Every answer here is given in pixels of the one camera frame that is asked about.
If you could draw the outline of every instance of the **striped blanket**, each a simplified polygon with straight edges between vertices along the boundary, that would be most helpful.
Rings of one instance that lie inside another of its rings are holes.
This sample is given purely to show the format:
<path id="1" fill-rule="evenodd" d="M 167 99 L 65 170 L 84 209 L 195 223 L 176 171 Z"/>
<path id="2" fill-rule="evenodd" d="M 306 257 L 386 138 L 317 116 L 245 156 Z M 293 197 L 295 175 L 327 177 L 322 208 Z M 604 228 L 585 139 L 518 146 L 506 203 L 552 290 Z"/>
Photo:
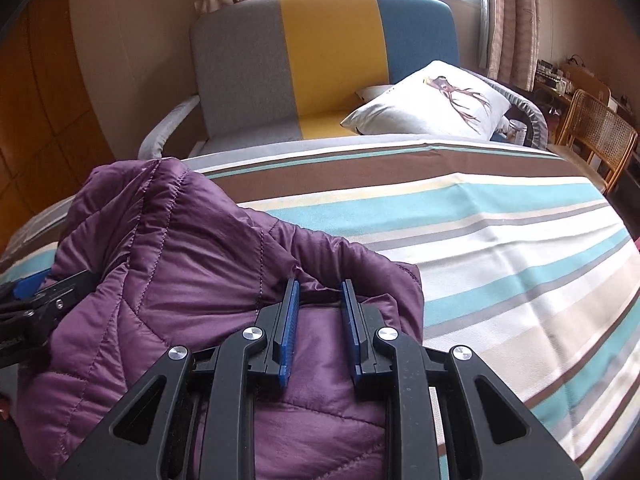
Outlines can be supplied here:
<path id="1" fill-rule="evenodd" d="M 597 478 L 640 415 L 640 254 L 620 218 L 550 153 L 369 142 L 197 171 L 242 206 L 417 265 L 424 344 L 471 346 Z"/>

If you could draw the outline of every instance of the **yellow upholstery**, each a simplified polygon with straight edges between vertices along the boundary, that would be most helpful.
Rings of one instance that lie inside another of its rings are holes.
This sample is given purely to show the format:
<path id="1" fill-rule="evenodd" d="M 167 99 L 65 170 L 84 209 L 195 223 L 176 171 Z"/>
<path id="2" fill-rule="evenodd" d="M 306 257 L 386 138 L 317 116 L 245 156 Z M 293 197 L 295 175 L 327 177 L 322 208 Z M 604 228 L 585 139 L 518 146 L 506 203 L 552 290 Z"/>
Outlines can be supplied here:
<path id="1" fill-rule="evenodd" d="M 326 112 L 311 116 L 300 117 L 300 130 L 304 139 L 326 139 L 329 137 L 355 136 L 351 130 L 340 126 L 349 112 Z"/>
<path id="2" fill-rule="evenodd" d="M 328 137 L 327 121 L 348 135 L 339 123 L 360 106 L 355 92 L 389 82 L 377 0 L 282 0 L 281 10 L 303 137 Z M 333 124 L 326 114 L 338 111 Z"/>
<path id="3" fill-rule="evenodd" d="M 591 180 L 591 183 L 598 188 L 598 191 L 604 193 L 607 189 L 606 181 L 600 176 L 600 174 L 594 170 L 587 162 L 580 157 L 570 146 L 558 146 L 557 144 L 548 145 L 548 150 L 561 156 L 567 162 L 572 163 L 580 173 L 586 178 Z"/>

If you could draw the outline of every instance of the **pillow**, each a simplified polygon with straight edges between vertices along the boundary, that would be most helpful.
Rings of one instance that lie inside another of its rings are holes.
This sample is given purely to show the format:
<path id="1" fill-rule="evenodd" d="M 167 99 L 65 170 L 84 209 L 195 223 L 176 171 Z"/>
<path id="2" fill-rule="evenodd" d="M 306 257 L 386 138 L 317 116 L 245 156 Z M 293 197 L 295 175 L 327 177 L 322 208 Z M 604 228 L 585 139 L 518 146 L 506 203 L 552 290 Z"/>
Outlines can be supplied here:
<path id="1" fill-rule="evenodd" d="M 362 90 L 358 90 L 356 95 L 365 103 L 370 103 L 373 99 L 380 97 L 383 93 L 393 87 L 393 85 L 369 86 Z"/>
<path id="2" fill-rule="evenodd" d="M 503 95 L 477 77 L 434 61 L 358 108 L 341 125 L 361 135 L 489 140 L 510 107 Z"/>

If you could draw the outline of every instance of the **wall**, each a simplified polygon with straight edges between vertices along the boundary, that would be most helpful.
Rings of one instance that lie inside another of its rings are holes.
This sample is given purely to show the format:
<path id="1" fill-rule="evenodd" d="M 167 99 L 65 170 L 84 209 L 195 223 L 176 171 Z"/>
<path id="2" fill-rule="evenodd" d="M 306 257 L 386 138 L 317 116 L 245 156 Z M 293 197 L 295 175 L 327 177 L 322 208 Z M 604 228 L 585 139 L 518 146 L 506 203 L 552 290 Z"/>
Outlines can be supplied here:
<path id="1" fill-rule="evenodd" d="M 462 0 L 442 0 L 453 12 L 460 47 L 460 64 L 479 72 L 478 43 L 480 41 L 480 3 L 470 4 Z"/>
<path id="2" fill-rule="evenodd" d="M 196 93 L 189 42 L 197 19 L 194 1 L 70 0 L 82 74 L 116 158 L 136 158 L 146 134 Z M 462 65 L 477 70 L 479 6 L 446 2 L 456 20 Z M 190 121 L 174 142 L 182 139 L 189 147 L 206 136 L 201 117 Z M 167 148 L 169 154 L 188 154 L 184 146 Z"/>
<path id="3" fill-rule="evenodd" d="M 76 60 L 68 0 L 31 0 L 0 44 L 0 252 L 113 160 Z"/>
<path id="4" fill-rule="evenodd" d="M 640 38 L 614 0 L 540 0 L 540 57 L 562 63 L 573 54 L 626 94 L 640 114 Z"/>

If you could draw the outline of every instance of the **wooden chair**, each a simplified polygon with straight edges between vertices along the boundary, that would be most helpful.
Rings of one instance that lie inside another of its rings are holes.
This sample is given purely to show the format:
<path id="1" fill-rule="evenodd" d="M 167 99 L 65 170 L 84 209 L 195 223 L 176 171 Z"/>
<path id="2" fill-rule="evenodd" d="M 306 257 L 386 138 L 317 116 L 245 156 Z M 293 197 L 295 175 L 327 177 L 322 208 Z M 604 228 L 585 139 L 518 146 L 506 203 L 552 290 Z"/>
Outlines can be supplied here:
<path id="1" fill-rule="evenodd" d="M 558 142 L 548 149 L 576 166 L 606 195 L 625 169 L 637 138 L 636 131 L 619 115 L 584 90 L 578 90 Z M 595 157 L 606 166 L 606 176 L 590 166 Z"/>

